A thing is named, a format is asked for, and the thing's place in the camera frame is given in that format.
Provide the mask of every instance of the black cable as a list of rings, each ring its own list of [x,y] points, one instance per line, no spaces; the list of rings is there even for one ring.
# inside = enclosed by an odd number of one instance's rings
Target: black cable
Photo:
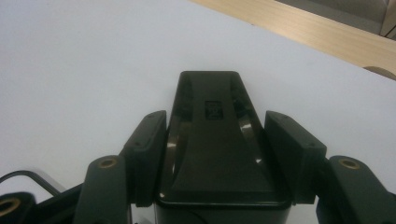
[[[47,182],[40,175],[36,174],[35,172],[26,171],[26,170],[14,171],[7,175],[3,175],[2,177],[0,177],[0,184],[2,182],[4,182],[5,180],[10,179],[11,177],[16,176],[16,175],[26,175],[26,176],[30,177],[32,180],[34,180],[39,186],[41,186],[43,189],[45,189],[52,196],[55,196],[55,195],[58,195],[61,193],[59,190],[57,190],[55,187],[53,187],[49,182]]]

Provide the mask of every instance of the black plastic object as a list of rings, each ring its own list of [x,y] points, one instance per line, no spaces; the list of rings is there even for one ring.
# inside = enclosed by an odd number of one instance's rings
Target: black plastic object
[[[160,224],[284,223],[288,187],[237,73],[182,73],[168,132]]]
[[[150,206],[166,137],[166,112],[146,115],[120,155],[125,158],[129,203]]]
[[[73,223],[126,224],[128,211],[124,158],[107,156],[91,162]]]
[[[363,162],[329,159],[317,209],[320,224],[394,224],[396,202]]]
[[[1,224],[32,224],[35,222],[35,197],[19,192],[0,197]]]
[[[326,146],[294,119],[273,111],[265,116],[265,133],[271,143],[294,203],[314,203],[315,172],[325,161]]]

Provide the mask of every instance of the white table surface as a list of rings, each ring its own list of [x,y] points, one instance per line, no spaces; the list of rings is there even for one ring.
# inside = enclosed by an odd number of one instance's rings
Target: white table surface
[[[237,71],[262,121],[293,117],[328,158],[364,161],[396,192],[395,81],[184,0],[1,1],[0,175],[74,187],[145,115],[170,113],[185,70]],[[33,188],[16,178],[0,194]],[[288,223],[318,223],[315,206]]]

